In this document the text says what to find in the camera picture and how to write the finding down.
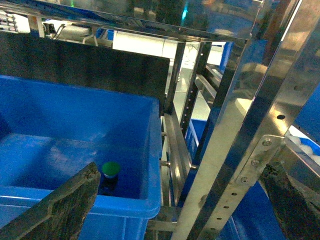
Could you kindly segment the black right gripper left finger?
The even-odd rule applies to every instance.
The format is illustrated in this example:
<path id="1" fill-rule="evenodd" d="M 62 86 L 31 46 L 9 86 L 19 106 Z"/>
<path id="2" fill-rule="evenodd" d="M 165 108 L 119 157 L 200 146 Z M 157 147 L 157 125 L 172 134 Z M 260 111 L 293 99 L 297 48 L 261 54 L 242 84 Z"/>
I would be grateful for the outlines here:
<path id="1" fill-rule="evenodd" d="M 93 207 L 101 174 L 91 162 L 0 230 L 2 240 L 76 240 Z"/>

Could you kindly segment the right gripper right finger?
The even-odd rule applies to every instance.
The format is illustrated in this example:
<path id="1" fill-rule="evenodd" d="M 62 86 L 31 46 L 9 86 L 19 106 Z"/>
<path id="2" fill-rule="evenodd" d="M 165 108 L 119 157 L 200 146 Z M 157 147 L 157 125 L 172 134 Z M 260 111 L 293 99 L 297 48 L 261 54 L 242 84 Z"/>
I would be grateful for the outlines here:
<path id="1" fill-rule="evenodd" d="M 267 164 L 259 181 L 288 240 L 320 238 L 320 195 L 290 177 L 279 163 Z"/>

